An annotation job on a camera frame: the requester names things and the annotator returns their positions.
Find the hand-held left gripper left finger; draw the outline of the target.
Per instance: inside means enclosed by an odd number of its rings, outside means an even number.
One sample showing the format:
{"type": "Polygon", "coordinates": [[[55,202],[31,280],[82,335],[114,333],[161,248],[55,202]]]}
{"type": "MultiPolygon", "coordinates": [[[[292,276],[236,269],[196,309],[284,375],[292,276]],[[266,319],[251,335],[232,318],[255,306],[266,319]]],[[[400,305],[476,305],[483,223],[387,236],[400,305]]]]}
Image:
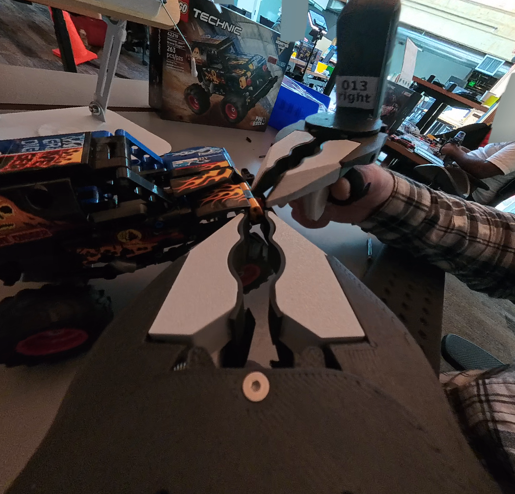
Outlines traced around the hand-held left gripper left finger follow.
{"type": "Polygon", "coordinates": [[[151,342],[220,352],[223,367],[244,367],[255,328],[238,275],[246,258],[249,216],[238,214],[186,256],[154,318],[151,342]]]}

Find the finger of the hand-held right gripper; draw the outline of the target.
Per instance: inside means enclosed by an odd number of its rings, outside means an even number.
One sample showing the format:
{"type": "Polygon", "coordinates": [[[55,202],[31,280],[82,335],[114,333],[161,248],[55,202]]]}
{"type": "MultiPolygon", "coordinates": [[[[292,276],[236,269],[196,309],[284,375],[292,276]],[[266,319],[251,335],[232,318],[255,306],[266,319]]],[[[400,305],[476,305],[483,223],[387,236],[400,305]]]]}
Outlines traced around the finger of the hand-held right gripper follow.
{"type": "Polygon", "coordinates": [[[274,143],[255,176],[252,192],[265,193],[277,183],[282,174],[299,165],[303,158],[314,155],[317,147],[317,139],[300,130],[274,143]]]}
{"type": "Polygon", "coordinates": [[[329,187],[335,183],[347,156],[359,148],[360,142],[333,140],[322,144],[321,150],[304,158],[301,163],[286,171],[278,184],[268,194],[268,208],[284,207],[301,200],[309,220],[321,218],[329,196],[329,187]]]}

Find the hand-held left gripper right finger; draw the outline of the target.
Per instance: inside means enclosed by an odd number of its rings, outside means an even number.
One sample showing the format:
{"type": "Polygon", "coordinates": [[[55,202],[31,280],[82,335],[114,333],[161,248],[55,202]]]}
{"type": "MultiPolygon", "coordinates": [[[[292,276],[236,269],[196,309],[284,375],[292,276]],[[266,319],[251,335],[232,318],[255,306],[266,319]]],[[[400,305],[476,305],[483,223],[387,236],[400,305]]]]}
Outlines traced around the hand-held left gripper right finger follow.
{"type": "Polygon", "coordinates": [[[267,213],[270,258],[277,266],[270,287],[269,331],[278,361],[314,347],[366,341],[365,331],[338,281],[329,256],[276,214],[267,213]]]}

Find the red rim toy wheel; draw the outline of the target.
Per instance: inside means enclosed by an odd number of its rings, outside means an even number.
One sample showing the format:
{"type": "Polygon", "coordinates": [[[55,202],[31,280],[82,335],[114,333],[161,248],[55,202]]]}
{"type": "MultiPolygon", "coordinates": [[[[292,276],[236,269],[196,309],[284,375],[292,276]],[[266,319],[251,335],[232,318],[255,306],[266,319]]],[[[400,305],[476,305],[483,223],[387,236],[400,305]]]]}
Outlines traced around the red rim toy wheel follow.
{"type": "Polygon", "coordinates": [[[250,233],[244,257],[238,269],[244,294],[259,288],[275,273],[267,241],[258,233],[250,233]]]}

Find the brick-built monster truck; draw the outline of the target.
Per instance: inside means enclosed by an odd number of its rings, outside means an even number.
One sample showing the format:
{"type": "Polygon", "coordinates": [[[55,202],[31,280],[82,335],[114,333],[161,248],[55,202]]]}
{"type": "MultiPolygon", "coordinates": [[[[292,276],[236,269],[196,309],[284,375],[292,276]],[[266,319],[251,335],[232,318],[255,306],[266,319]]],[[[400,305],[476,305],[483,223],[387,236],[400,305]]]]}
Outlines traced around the brick-built monster truck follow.
{"type": "Polygon", "coordinates": [[[1,364],[80,355],[114,317],[92,280],[172,262],[230,221],[263,217],[224,148],[158,156],[125,130],[1,141],[1,364]]]}

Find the grey desk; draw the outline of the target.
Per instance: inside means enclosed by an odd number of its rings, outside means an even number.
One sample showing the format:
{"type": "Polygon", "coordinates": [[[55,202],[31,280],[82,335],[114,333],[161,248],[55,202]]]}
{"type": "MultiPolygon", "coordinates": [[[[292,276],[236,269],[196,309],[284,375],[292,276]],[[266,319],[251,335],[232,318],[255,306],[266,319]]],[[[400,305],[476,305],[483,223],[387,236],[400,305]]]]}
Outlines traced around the grey desk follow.
{"type": "MultiPolygon", "coordinates": [[[[86,106],[93,96],[92,75],[1,66],[1,113],[86,106]]],[[[149,110],[148,86],[141,80],[115,79],[110,107],[171,144],[173,150],[206,145],[226,148],[239,168],[256,173],[276,130],[236,130],[163,120],[149,110]]],[[[336,257],[358,278],[366,270],[367,235],[358,227],[331,223],[317,230],[302,228],[290,208],[278,216],[325,253],[336,257]]],[[[63,396],[86,355],[55,364],[1,366],[1,493],[21,472],[51,426],[63,396]]]]}

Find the person's right hand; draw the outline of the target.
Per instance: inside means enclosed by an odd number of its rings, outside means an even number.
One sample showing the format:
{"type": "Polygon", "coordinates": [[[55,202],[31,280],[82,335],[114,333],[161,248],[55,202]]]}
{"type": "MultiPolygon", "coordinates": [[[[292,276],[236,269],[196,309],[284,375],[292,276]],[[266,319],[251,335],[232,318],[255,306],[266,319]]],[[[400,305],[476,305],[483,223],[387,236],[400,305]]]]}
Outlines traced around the person's right hand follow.
{"type": "Polygon", "coordinates": [[[330,196],[318,220],[306,215],[304,202],[289,203],[293,220],[308,229],[326,227],[330,222],[358,225],[388,200],[394,187],[393,175],[377,165],[358,165],[351,181],[347,176],[330,186],[330,196]]]}

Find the blue storage bin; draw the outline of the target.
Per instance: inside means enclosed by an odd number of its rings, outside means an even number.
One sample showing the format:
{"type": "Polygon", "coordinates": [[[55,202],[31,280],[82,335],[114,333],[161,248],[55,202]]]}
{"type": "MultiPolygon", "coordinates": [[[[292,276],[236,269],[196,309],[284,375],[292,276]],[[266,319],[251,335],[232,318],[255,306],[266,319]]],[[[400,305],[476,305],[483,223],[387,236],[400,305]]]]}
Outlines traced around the blue storage bin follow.
{"type": "Polygon", "coordinates": [[[279,89],[268,126],[281,130],[306,117],[327,112],[330,97],[289,77],[284,77],[279,89]]]}

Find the dark perforated chair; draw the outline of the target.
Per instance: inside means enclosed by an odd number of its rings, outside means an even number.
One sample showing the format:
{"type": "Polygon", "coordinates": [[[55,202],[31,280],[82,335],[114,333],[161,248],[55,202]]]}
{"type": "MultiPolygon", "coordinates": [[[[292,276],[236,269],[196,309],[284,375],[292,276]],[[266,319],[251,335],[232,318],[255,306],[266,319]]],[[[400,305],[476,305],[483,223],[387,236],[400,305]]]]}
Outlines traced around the dark perforated chair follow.
{"type": "Polygon", "coordinates": [[[445,272],[375,238],[372,243],[364,284],[404,324],[439,376],[445,272]]]}

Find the cluttered wooden table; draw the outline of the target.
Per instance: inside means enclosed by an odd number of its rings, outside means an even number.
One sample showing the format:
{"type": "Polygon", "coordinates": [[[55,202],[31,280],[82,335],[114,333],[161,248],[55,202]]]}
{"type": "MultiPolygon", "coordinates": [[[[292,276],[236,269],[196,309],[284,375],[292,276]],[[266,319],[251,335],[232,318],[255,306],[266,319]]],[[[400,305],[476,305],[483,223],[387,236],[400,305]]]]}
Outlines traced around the cluttered wooden table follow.
{"type": "Polygon", "coordinates": [[[426,80],[414,77],[414,89],[422,95],[419,111],[424,111],[421,118],[415,122],[417,131],[415,132],[414,148],[394,142],[393,137],[389,137],[384,153],[387,155],[383,160],[384,166],[392,166],[397,161],[407,160],[414,166],[424,164],[441,164],[439,158],[434,157],[431,152],[433,148],[429,144],[422,145],[418,141],[427,138],[431,126],[433,126],[440,115],[447,108],[464,109],[467,115],[479,115],[482,117],[490,109],[490,106],[482,102],[470,100],[456,92],[450,91],[445,87],[430,83],[426,80]]]}

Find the monster truck toy box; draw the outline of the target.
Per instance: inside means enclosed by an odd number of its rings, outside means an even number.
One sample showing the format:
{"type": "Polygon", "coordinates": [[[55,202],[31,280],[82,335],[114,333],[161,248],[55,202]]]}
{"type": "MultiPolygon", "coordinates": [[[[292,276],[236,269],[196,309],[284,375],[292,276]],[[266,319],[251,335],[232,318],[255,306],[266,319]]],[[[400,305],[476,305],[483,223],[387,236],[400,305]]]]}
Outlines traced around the monster truck toy box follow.
{"type": "Polygon", "coordinates": [[[280,33],[211,0],[178,0],[149,30],[149,106],[161,118],[263,132],[293,53],[280,33]]]}

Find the dark teal stool seat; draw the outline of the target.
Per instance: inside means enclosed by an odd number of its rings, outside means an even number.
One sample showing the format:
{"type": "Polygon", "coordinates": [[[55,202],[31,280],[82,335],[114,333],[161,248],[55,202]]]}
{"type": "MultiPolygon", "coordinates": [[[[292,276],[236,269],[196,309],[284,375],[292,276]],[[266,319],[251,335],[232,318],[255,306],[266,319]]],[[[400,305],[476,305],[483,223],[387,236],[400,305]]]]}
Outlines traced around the dark teal stool seat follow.
{"type": "Polygon", "coordinates": [[[445,362],[458,371],[487,370],[505,366],[485,349],[455,334],[442,336],[440,350],[445,362]]]}

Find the person's plaid shirt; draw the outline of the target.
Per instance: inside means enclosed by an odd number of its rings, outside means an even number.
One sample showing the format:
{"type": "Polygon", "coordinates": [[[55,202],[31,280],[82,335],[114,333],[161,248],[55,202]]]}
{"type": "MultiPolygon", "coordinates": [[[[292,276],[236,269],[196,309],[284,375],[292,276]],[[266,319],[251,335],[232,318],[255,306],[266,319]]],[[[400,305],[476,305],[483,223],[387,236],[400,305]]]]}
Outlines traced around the person's plaid shirt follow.
{"type": "Polygon", "coordinates": [[[503,493],[514,493],[514,364],[441,373],[460,428],[503,493]]]}

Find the white book stand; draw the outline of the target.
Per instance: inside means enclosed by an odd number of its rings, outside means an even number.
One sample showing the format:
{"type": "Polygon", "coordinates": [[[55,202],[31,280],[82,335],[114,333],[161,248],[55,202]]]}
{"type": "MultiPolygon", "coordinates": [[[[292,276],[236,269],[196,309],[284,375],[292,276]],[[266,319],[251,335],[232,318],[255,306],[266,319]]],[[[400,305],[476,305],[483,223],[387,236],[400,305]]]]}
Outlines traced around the white book stand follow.
{"type": "Polygon", "coordinates": [[[127,21],[149,27],[171,29],[178,25],[178,0],[27,0],[77,14],[88,12],[108,18],[100,70],[88,107],[67,107],[9,113],[1,121],[3,139],[49,136],[79,131],[126,130],[159,155],[171,150],[164,139],[108,109],[111,86],[119,54],[126,37],[127,21]]]}

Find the red tote bag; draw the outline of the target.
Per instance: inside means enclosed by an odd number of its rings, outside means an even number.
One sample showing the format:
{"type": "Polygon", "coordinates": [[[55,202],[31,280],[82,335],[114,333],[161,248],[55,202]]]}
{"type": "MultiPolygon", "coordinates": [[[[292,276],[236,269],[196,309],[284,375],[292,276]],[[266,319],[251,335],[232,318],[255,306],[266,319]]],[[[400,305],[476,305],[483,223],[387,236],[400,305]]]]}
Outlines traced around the red tote bag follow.
{"type": "Polygon", "coordinates": [[[93,47],[104,46],[107,31],[106,21],[83,15],[78,16],[76,20],[80,28],[85,31],[89,45],[93,47]]]}

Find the orange traffic cone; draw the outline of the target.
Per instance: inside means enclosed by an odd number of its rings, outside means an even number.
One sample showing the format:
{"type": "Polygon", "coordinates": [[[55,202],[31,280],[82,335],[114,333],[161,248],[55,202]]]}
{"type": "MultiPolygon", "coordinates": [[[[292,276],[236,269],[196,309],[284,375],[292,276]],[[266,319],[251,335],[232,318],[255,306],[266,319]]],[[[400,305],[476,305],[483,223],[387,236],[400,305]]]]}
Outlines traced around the orange traffic cone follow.
{"type": "Polygon", "coordinates": [[[77,72],[77,65],[96,60],[97,54],[86,48],[70,14],[58,8],[48,9],[58,44],[53,53],[61,59],[64,71],[77,72]]]}

